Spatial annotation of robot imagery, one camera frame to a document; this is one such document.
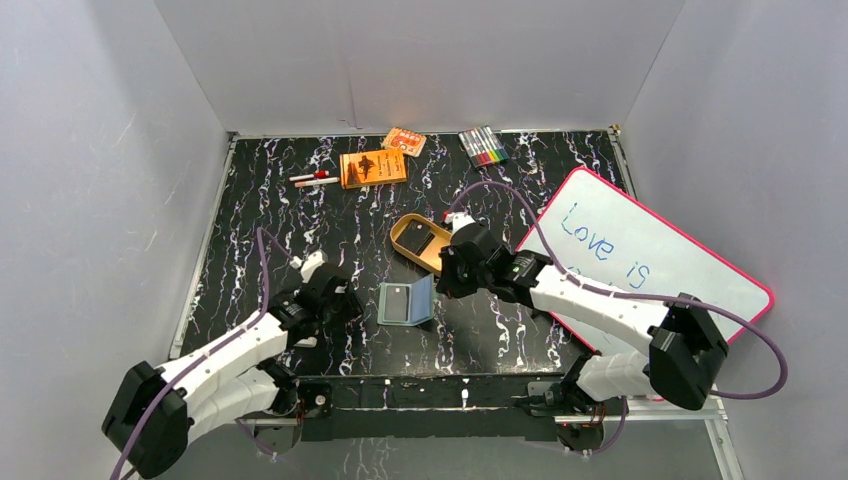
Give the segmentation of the tan oval tray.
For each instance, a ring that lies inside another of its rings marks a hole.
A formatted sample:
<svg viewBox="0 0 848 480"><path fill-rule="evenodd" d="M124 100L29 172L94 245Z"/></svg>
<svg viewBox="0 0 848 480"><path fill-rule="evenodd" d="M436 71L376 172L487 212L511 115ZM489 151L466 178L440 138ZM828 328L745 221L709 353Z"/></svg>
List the tan oval tray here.
<svg viewBox="0 0 848 480"><path fill-rule="evenodd" d="M440 252L451 237L450 231L417 213L400 217L389 233L396 252L435 276L442 272Z"/></svg>

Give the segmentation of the black credit card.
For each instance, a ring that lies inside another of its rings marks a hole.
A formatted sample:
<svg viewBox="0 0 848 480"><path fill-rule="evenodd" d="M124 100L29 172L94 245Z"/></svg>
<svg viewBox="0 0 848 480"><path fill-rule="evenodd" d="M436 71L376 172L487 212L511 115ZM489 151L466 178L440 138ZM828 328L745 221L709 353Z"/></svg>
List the black credit card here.
<svg viewBox="0 0 848 480"><path fill-rule="evenodd" d="M384 318L389 323L407 323L410 311L411 290L408 285L392 284L386 287Z"/></svg>

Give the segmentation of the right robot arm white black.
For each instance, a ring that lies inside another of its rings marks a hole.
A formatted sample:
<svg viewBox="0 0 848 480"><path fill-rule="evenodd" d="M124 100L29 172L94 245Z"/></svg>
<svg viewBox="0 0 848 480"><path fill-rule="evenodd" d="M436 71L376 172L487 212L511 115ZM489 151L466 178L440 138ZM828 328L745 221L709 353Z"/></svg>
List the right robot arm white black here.
<svg viewBox="0 0 848 480"><path fill-rule="evenodd" d="M439 252L436 290L462 298L486 289L499 300L581 320L631 346L582 356L558 382L532 382L515 404L545 417L600 411L615 397L658 396L697 411L710 395L728 345L694 297L636 300L592 279L560 272L545 255L512 252L466 213L447 213L449 244Z"/></svg>

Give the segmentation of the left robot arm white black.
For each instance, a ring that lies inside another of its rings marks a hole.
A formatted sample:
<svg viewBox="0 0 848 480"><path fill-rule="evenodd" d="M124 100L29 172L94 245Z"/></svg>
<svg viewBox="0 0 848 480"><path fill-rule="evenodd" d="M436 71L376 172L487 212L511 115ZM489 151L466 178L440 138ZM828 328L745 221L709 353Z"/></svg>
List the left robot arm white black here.
<svg viewBox="0 0 848 480"><path fill-rule="evenodd" d="M126 372L101 432L141 478L161 475L191 443L245 415L304 412L299 380L277 357L359 317L362 307L350 273L324 252L293 264L299 283L267 297L233 330L175 360L142 361Z"/></svg>

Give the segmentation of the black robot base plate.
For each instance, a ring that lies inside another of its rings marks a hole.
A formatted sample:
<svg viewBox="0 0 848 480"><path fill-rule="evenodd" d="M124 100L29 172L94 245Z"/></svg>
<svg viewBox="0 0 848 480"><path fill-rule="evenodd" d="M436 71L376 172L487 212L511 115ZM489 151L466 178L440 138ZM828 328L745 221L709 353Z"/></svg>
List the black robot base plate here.
<svg viewBox="0 0 848 480"><path fill-rule="evenodd" d="M295 439L518 437L592 452L616 435L624 408L566 393L558 373L304 376L287 414L255 412L253 432L291 427Z"/></svg>

